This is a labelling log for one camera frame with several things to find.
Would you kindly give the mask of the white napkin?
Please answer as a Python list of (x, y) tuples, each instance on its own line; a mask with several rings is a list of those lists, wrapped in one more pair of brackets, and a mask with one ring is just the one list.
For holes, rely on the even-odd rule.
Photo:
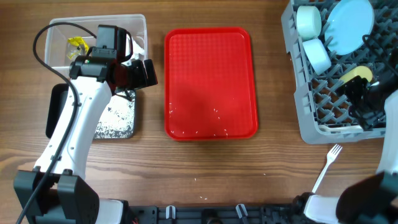
[(130, 66), (131, 62), (135, 60), (144, 61), (146, 57), (146, 51), (144, 50), (144, 39), (141, 37), (134, 37), (132, 42), (130, 42), (130, 39), (131, 38), (127, 36), (125, 54), (128, 56), (131, 53), (130, 44), (132, 44), (132, 55), (129, 60), (123, 62), (123, 64), (126, 66)]

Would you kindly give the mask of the yellow plastic cup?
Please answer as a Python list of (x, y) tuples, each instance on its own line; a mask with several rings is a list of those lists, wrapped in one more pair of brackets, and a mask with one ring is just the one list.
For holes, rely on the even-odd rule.
[(365, 78), (368, 82), (371, 82), (373, 79), (373, 73), (370, 68), (361, 65), (344, 74), (339, 78), (339, 81), (342, 81), (343, 84), (345, 84), (355, 77)]

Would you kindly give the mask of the yellow snack wrapper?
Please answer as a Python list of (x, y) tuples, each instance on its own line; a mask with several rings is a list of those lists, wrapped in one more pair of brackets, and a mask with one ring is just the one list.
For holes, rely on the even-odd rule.
[(75, 60), (77, 56), (86, 55), (89, 46), (82, 37), (71, 37), (67, 40), (67, 58)]

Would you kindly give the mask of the white plastic fork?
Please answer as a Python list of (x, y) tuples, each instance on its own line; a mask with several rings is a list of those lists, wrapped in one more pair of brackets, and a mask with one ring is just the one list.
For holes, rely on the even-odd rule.
[(315, 194), (316, 191), (318, 190), (329, 166), (334, 163), (334, 161), (336, 160), (336, 158), (338, 157), (338, 154), (341, 152), (342, 150), (342, 146), (339, 144), (335, 144), (327, 153), (326, 155), (326, 164), (324, 166), (324, 168), (322, 169), (322, 171), (320, 172), (320, 175), (318, 176), (318, 179), (316, 180), (313, 189), (312, 189), (312, 193)]

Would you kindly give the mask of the light blue small bowl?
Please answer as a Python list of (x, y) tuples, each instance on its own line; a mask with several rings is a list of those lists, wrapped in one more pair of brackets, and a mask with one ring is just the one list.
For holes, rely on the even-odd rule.
[(317, 75), (321, 75), (331, 67), (331, 60), (320, 39), (303, 42), (303, 48)]

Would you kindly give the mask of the light blue plate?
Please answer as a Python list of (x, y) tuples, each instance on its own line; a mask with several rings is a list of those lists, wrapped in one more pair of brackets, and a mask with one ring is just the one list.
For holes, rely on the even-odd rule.
[(362, 37), (371, 33), (374, 25), (374, 9), (368, 0), (342, 0), (328, 16), (325, 40), (330, 52), (347, 55), (363, 45)]

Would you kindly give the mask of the mint green bowl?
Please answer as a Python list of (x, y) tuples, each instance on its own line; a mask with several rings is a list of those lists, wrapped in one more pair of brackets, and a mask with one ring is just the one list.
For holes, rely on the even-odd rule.
[(320, 11), (315, 6), (300, 6), (297, 9), (296, 25), (303, 41), (317, 38), (322, 30)]

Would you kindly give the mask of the white plastic spoon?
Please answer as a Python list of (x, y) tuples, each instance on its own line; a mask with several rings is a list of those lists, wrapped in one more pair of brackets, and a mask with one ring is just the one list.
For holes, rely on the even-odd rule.
[(359, 131), (363, 132), (363, 128), (359, 125), (354, 126), (341, 126), (341, 127), (329, 127), (324, 124), (318, 125), (319, 130), (328, 132), (344, 132), (344, 131)]

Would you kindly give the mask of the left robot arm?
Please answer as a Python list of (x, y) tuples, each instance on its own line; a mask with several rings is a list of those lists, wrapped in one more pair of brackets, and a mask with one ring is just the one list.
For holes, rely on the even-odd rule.
[(132, 36), (100, 25), (95, 46), (71, 63), (68, 95), (52, 137), (30, 171), (20, 170), (14, 190), (29, 223), (137, 223), (125, 200), (102, 199), (86, 183), (88, 152), (104, 109), (113, 96), (154, 86), (152, 60), (132, 60)]

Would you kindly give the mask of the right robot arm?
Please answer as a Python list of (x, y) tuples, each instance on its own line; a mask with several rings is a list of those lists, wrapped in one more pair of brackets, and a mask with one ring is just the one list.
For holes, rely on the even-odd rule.
[(295, 198), (291, 209), (317, 223), (397, 223), (397, 50), (383, 47), (369, 50), (385, 66), (378, 81), (354, 77), (338, 92), (351, 102), (351, 115), (363, 128), (373, 128), (386, 120), (382, 156), (376, 175), (348, 187), (338, 198), (304, 193)]

